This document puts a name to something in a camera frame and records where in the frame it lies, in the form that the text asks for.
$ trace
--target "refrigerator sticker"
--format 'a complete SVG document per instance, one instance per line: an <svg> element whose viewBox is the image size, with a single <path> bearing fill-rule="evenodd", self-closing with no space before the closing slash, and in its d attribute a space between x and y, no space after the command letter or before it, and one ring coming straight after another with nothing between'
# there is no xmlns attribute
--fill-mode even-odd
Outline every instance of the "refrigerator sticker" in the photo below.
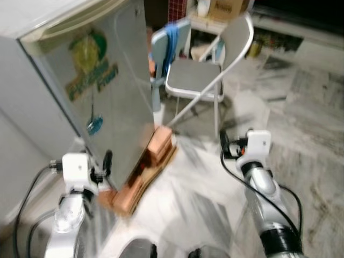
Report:
<svg viewBox="0 0 344 258"><path fill-rule="evenodd" d="M77 72L77 78L66 85L70 101L79 98L93 85L97 85L98 92L101 92L118 74L117 64L109 64L106 49L105 35L95 30L73 40L69 45Z"/></svg>

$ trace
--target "black cable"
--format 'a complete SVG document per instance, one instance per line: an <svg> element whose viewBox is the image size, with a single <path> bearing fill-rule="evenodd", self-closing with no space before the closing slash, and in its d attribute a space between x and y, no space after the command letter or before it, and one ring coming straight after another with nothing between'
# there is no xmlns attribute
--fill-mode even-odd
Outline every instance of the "black cable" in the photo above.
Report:
<svg viewBox="0 0 344 258"><path fill-rule="evenodd" d="M255 188L253 188L251 185L249 185L248 183L246 183L244 180L242 180L240 177L238 177L236 174L234 174L233 172L231 172L226 164L225 164L225 157L224 157L224 153L223 151L221 151L221 164L224 167L224 169L231 175L233 176L236 180L238 180L240 183L242 183L244 186L246 186L248 189L250 189L251 191L255 192L256 194L258 194L260 197L262 197L265 201L267 201L269 204L271 204L282 216L283 218L289 223L289 225L291 226L292 230L294 231L294 234L298 237L300 237L299 232L296 228L296 226L294 225L294 223L291 221L291 219L276 205L274 204L272 201L270 201L264 194L262 194L261 192L259 192L258 190L256 190Z"/></svg>
<svg viewBox="0 0 344 258"><path fill-rule="evenodd" d="M18 242L17 242L17 234L18 234L18 227L19 227L19 223L20 223L20 216L22 215L23 209L25 208L27 201L28 201L28 197L32 191L32 189L34 188L34 186L36 185L36 183L38 182L38 179L46 172L50 172L49 166L45 166L44 168L42 168L35 176L35 178L33 179L24 199L23 202L20 205L20 209L18 212L18 215L16 217L16 221L15 221L15 225L13 228L13 238L12 238L12 246L13 246L13 254L15 256L15 258L20 258L19 255L19 250L18 250Z"/></svg>
<svg viewBox="0 0 344 258"><path fill-rule="evenodd" d="M26 240L26 258L31 258L31 241L32 241L34 231L39 226L39 224L41 224L44 220L51 218L52 216L54 216L54 214L55 214L55 210L50 210L50 211L43 213L36 220L36 222L33 224L33 226L30 228L30 231L29 231L29 234L28 234L28 237Z"/></svg>
<svg viewBox="0 0 344 258"><path fill-rule="evenodd" d="M299 235L300 237L302 237L302 224L303 224L303 213L302 213L302 203L300 198L297 196L296 193L294 193L291 189L289 189L288 187L286 187L285 185L282 184L278 184L279 187L287 192L289 192L291 195L293 195L293 197L295 198L296 202L297 202L297 206L299 209Z"/></svg>

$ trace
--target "blue towel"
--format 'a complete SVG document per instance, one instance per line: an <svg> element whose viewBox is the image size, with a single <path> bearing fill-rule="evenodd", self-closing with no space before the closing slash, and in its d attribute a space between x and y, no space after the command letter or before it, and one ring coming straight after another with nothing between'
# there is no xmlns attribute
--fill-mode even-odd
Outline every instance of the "blue towel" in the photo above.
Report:
<svg viewBox="0 0 344 258"><path fill-rule="evenodd" d="M170 64L172 63L175 57L175 52L176 52L178 37L179 37L179 29L177 25L175 24L167 24L165 26L165 31L168 38L168 44L167 44L166 58L163 65L163 72L164 72L164 75L167 75L168 67L170 66Z"/></svg>

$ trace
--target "refrigerator door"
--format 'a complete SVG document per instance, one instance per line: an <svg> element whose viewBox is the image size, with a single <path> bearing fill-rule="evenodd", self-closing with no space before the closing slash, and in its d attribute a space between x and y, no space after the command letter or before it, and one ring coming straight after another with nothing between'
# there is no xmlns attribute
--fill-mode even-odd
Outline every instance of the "refrigerator door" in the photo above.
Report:
<svg viewBox="0 0 344 258"><path fill-rule="evenodd" d="M120 189L154 132L143 0L97 2L20 42L100 167L112 152Z"/></svg>

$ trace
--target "cardboard box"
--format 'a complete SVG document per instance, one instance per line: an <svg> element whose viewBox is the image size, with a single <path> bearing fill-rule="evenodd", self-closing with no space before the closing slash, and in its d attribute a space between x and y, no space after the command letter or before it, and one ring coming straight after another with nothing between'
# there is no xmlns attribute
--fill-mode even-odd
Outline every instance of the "cardboard box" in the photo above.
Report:
<svg viewBox="0 0 344 258"><path fill-rule="evenodd" d="M209 17L222 22L231 20L247 8L247 0L211 0Z"/></svg>

